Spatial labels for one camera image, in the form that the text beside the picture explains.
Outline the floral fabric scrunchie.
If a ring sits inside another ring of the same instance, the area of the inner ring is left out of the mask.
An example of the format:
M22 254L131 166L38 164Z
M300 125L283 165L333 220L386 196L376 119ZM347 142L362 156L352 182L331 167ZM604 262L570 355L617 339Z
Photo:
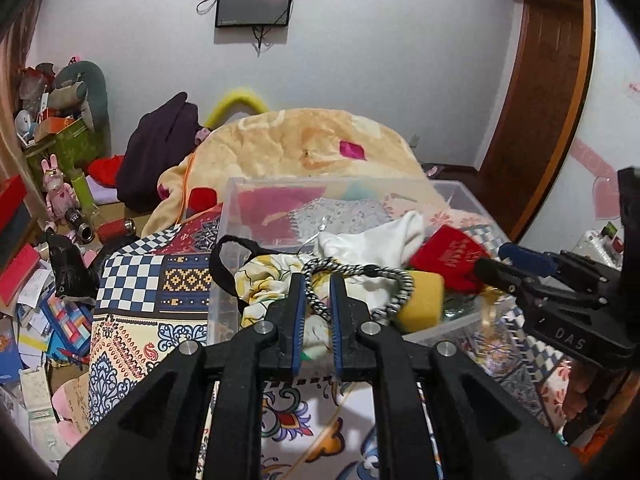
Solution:
M288 296L293 274L303 271L312 255L269 254L251 258L234 274L235 291L244 302L240 326L248 327L266 317L270 304ZM319 361L331 350L329 323L306 304L303 359Z

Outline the yellow green sponge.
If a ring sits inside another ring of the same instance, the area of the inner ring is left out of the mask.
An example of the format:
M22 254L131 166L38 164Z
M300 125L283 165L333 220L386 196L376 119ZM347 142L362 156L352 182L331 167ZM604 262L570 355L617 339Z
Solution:
M445 293L441 275L423 271L410 271L409 274L414 289L395 318L395 324L406 334L427 330L440 323Z

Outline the red drawstring pouch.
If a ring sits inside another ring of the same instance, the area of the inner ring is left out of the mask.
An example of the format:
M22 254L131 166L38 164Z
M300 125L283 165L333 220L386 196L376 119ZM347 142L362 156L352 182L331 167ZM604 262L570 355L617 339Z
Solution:
M414 270L439 274L448 292L477 295L483 282L474 271L478 259L489 254L471 237L451 226L441 226L410 258Z

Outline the black pouch with strap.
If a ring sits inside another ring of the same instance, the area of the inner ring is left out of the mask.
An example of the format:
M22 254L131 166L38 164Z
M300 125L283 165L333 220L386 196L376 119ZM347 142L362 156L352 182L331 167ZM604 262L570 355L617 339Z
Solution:
M228 266L222 262L221 253L225 244L235 244L247 249L250 253L250 260L257 258L258 256L269 255L269 252L266 248L263 248L254 242L254 240L226 234L218 238L209 254L208 270L210 277L220 289L235 299L239 314L242 314L244 309L248 306L248 303L241 299L236 292L234 275L228 269Z

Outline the white cloth pouch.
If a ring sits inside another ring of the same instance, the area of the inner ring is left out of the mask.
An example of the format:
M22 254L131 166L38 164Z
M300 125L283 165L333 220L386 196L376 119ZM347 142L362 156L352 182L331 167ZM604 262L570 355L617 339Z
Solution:
M417 211L357 234L322 233L314 248L320 258L331 258L341 264L376 264L404 268L425 240L424 220ZM382 308L397 283L385 278L354 276L346 278L349 297L365 302L370 311Z

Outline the clear plastic storage box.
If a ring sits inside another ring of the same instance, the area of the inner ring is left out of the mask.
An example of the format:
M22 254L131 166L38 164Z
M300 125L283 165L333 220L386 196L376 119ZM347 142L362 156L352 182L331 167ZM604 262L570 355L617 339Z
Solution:
M228 181L214 255L222 267L210 292L208 339L223 342L243 321L262 317L267 300L247 313L233 295L235 274L253 257L246 238L281 257L274 290L310 257L340 263L402 266L441 226L459 229L495 255L508 239L488 211L458 181L427 178L282 178Z

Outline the patterned patchwork table cloth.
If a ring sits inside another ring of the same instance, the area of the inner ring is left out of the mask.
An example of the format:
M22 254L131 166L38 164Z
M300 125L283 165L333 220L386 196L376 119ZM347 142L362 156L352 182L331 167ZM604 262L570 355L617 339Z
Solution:
M99 422L165 356L187 340L208 341L213 282L208 258L220 213L153 233L106 260L92 321L89 420ZM490 327L472 298L449 297L422 344L453 341L544 426L564 426L570 363L523 330L522 311L499 304ZM262 409L267 479L374 479L378 447L367 385L339 382L327 355L305 361L292 382L270 382Z

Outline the brown wooden wardrobe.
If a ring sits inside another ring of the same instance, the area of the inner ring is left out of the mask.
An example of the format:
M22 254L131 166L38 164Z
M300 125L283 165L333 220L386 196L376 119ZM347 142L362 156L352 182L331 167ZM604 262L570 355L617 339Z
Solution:
M518 48L478 178L480 201L519 240L573 141L591 74L594 0L523 0Z

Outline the yellow floral blanket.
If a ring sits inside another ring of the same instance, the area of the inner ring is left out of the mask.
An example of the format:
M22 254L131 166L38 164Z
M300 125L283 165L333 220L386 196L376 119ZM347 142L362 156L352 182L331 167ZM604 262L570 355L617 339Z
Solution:
M167 193L142 234L179 223L194 188L221 202L232 178L421 178L424 172L396 131L344 110L296 108L244 117L212 133L157 185Z

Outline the red cylinder bottle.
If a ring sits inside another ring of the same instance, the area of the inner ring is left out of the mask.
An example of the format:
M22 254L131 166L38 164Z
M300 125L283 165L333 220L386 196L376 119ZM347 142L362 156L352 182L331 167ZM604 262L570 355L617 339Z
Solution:
M98 234L99 241L102 244L106 244L111 240L119 240L124 236L136 235L137 227L134 224L134 220L121 218L103 223L102 226L96 229L96 234Z

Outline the dark purple backpack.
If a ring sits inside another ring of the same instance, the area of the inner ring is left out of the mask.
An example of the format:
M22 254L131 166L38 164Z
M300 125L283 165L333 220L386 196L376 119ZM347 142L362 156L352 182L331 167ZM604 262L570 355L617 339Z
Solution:
M152 211L160 203L160 175L194 151L200 130L198 107L186 92L143 115L116 174L118 200L138 214Z

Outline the yellow fuzzy hoop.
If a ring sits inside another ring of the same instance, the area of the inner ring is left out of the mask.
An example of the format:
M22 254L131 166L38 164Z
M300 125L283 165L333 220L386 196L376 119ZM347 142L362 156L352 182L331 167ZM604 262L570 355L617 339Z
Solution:
M236 110L248 110L251 115L267 113L266 102L253 90L236 88L228 91L214 106L203 126L214 130L220 127Z

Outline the pink bunny plush toy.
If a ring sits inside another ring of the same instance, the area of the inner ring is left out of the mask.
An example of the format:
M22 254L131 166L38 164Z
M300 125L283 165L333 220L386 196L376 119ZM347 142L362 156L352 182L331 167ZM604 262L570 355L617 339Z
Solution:
M66 220L66 211L79 207L75 190L65 181L55 154L41 161L41 169L49 218L53 223L63 222Z

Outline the green plush toy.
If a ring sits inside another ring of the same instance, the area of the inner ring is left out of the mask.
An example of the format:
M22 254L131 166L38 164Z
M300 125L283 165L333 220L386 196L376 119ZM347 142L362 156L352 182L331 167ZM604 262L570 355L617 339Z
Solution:
M59 112L79 112L90 131L103 131L108 126L108 109L102 70L90 61L62 68L54 77L48 107Z

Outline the small dark wall monitor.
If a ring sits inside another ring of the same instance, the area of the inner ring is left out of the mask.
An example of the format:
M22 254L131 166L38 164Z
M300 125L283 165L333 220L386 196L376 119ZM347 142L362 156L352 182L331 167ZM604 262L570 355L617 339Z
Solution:
M217 28L286 27L293 0L217 0Z

